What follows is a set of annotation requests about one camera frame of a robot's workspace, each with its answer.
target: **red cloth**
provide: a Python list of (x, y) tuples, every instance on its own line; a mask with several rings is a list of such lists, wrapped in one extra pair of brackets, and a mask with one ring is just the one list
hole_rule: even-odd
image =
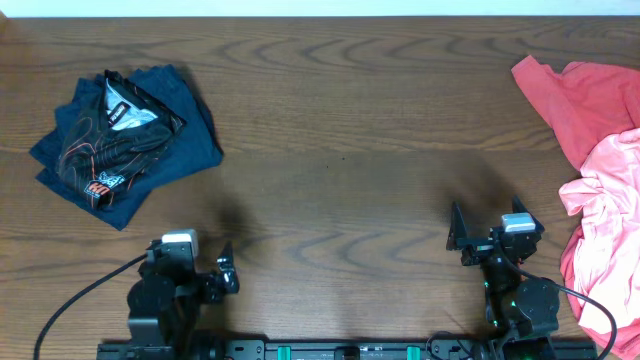
[(549, 65), (528, 56), (511, 72), (577, 170), (602, 139), (640, 127), (640, 72), (636, 70), (572, 62), (556, 74)]

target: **folded blue cloth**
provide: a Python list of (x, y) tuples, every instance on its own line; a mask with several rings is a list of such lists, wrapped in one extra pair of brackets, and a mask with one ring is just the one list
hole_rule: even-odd
[(131, 185), (129, 190), (122, 195), (119, 194), (112, 204), (99, 209), (92, 208), (85, 198), (67, 187), (56, 172), (67, 134), (79, 120), (83, 110), (88, 106), (94, 106), (96, 99), (103, 95), (104, 76), (98, 75), (94, 81), (78, 80), (71, 103), (55, 111), (56, 129), (30, 151), (31, 155), (45, 166), (36, 176), (38, 181), (118, 230), (127, 226), (133, 214), (154, 188), (217, 166), (222, 161), (211, 113), (202, 101), (193, 96), (172, 65), (154, 67), (149, 71), (136, 70), (129, 77), (129, 81), (180, 116), (186, 125), (162, 156), (142, 174), (137, 175), (132, 184), (126, 184)]

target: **coral pink fabric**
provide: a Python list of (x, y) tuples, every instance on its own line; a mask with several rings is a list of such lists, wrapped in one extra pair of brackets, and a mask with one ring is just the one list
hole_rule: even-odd
[(577, 170), (602, 139), (640, 127), (639, 71), (572, 62), (556, 74), (528, 56), (511, 72)]
[[(640, 355), (640, 129), (610, 135), (580, 169), (582, 179), (560, 188), (569, 215), (582, 211), (562, 254), (565, 284), (596, 300), (616, 319), (614, 353)], [(611, 326), (596, 307), (569, 296), (580, 326), (599, 345)]]

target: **white background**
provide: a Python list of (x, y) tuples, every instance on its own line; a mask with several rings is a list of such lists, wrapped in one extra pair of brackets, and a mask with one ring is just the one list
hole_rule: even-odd
[(640, 15), (640, 0), (0, 0), (7, 17)]

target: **wooden table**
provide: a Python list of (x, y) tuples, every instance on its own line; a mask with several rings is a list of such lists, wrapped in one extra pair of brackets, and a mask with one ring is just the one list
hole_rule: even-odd
[[(487, 329), (482, 274), (445, 251), (453, 200), (478, 234), (521, 196), (547, 227), (526, 269), (562, 281), (574, 179), (510, 68), (527, 54), (637, 66), (637, 18), (30, 19), (0, 37), (0, 358), (26, 359), (77, 291), (175, 228), (242, 283), (203, 326), (278, 338), (426, 338)], [(27, 153), (79, 77), (175, 64), (226, 152), (154, 191), (122, 232), (34, 180)], [(134, 270), (71, 307), (44, 359), (128, 338)], [(557, 335), (584, 336), (564, 296)]]

